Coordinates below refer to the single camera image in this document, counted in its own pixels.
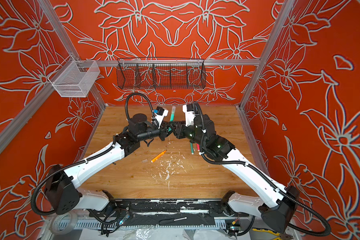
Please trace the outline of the orange highlighter pen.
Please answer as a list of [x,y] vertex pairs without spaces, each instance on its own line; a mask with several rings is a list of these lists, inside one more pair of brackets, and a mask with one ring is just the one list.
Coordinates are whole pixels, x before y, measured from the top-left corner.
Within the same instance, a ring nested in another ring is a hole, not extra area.
[[156,157],[154,157],[151,162],[154,163],[155,161],[157,161],[158,159],[160,159],[167,151],[164,150],[162,151],[160,154],[158,154]]

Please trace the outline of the green marker pen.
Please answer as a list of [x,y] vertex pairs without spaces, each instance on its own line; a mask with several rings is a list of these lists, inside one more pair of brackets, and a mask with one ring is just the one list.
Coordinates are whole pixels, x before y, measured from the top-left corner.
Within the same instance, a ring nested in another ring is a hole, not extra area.
[[195,150],[194,150],[193,143],[190,143],[190,147],[191,147],[191,154],[194,155],[194,154],[195,154]]
[[170,122],[173,122],[173,121],[174,121],[175,113],[176,113],[176,106],[172,106],[171,116],[170,116]]

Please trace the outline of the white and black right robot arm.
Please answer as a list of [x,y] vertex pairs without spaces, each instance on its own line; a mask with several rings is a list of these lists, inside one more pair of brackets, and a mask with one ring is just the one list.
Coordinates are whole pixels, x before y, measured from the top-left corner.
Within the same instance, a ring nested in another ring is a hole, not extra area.
[[227,139],[217,135],[214,122],[208,115],[196,116],[193,125],[184,121],[169,126],[178,139],[187,138],[200,146],[202,157],[210,164],[222,165],[243,180],[263,201],[258,207],[249,207],[239,194],[229,197],[228,205],[235,212],[261,217],[272,230],[284,233],[296,209],[300,193],[295,187],[286,187],[267,176],[247,160]]

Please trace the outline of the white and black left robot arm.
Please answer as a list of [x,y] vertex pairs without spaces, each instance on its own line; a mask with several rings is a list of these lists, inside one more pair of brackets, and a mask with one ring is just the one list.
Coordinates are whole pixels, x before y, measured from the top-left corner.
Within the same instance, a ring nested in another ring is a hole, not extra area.
[[63,215],[73,209],[103,211],[107,209],[113,197],[106,191],[94,192],[81,186],[90,177],[105,167],[122,160],[154,138],[162,141],[168,136],[168,123],[164,117],[166,109],[153,111],[153,120],[148,122],[144,114],[136,114],[128,120],[128,126],[113,136],[112,141],[101,150],[74,164],[61,167],[55,165],[46,178],[39,184],[36,192],[42,190],[52,206],[52,210],[43,212],[33,206],[39,215]]

